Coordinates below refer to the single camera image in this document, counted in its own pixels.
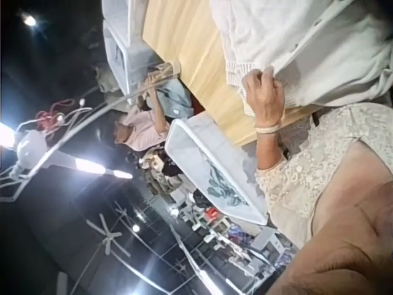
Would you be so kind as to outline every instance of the red item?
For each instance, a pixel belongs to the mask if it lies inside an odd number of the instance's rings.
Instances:
[[[58,114],[58,111],[55,110],[55,107],[57,106],[70,107],[73,106],[74,104],[75,104],[75,100],[62,100],[57,103],[54,103],[50,108],[49,112],[46,111],[39,112],[36,116],[36,119],[38,120],[37,121],[38,130],[52,131],[56,126],[56,120],[57,120],[56,115]]]
[[[206,216],[211,220],[216,219],[219,214],[218,210],[214,207],[211,207],[210,209],[206,210],[205,213]]]

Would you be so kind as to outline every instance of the white plastic container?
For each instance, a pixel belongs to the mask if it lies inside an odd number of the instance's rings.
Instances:
[[[142,38],[147,4],[148,0],[102,0],[104,19],[126,46]]]
[[[124,95],[146,78],[147,67],[159,62],[158,55],[141,39],[127,47],[111,25],[104,21],[103,33],[109,67]]]
[[[247,154],[235,147],[221,132],[213,119],[203,112],[187,121],[174,120],[166,140],[165,150],[184,174],[223,214],[255,224],[267,223],[267,208],[257,183],[243,170]],[[228,199],[211,192],[212,165],[246,203],[228,204]]]

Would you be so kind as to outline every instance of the bright light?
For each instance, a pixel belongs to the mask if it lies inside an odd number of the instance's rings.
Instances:
[[[171,214],[173,217],[178,217],[178,216],[179,216],[179,209],[177,209],[177,208],[172,208],[171,211],[170,211],[170,214]]]
[[[219,287],[217,287],[216,284],[214,284],[214,282],[211,280],[207,272],[201,270],[200,275],[202,277],[202,282],[212,295],[224,295],[219,289]]]
[[[75,158],[75,164],[76,164],[76,168],[83,172],[89,172],[99,175],[105,174],[106,172],[104,166],[88,160]]]
[[[25,25],[28,25],[28,26],[36,26],[36,24],[37,24],[36,19],[34,17],[32,17],[31,15],[24,15],[23,22],[25,23]]]
[[[139,232],[141,230],[141,228],[139,227],[139,225],[134,224],[133,226],[133,232]]]
[[[15,145],[14,131],[0,122],[0,146],[12,148]]]
[[[132,179],[133,175],[119,170],[113,170],[113,175],[117,178]]]

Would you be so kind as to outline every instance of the ceiling fan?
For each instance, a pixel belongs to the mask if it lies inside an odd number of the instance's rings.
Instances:
[[[115,238],[121,237],[123,234],[121,232],[110,232],[108,226],[106,225],[104,216],[101,213],[99,214],[99,218],[101,219],[101,223],[103,224],[104,229],[96,226],[90,220],[86,220],[86,222],[90,227],[94,228],[101,235],[105,236],[103,240],[103,244],[105,244],[105,254],[110,255],[111,243],[113,242],[113,244],[115,244],[119,248],[119,250],[124,253],[124,255],[126,255],[127,257],[131,257],[129,252],[127,252],[127,250],[120,246],[120,244],[115,240]]]

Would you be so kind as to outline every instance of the finger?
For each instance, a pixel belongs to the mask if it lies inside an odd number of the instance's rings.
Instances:
[[[262,87],[274,87],[273,78],[274,69],[272,66],[268,66],[262,74]]]
[[[258,85],[260,86],[260,76],[262,72],[258,69],[252,69],[245,75],[242,79],[243,87],[247,92],[250,92],[251,88],[255,88]]]
[[[276,89],[277,98],[279,98],[280,100],[284,99],[285,93],[284,93],[284,87],[282,86],[282,83],[277,80],[274,80],[273,85],[274,85],[274,88]]]

